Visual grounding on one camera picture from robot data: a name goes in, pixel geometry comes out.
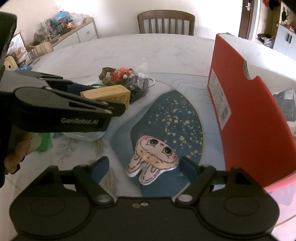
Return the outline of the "person's hand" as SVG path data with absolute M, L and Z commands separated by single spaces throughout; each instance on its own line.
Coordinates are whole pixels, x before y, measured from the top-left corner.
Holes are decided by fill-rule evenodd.
M 19 169 L 20 162 L 30 153 L 34 152 L 41 144 L 42 137 L 39 133 L 29 133 L 25 139 L 16 144 L 15 149 L 4 159 L 5 173 L 14 174 Z

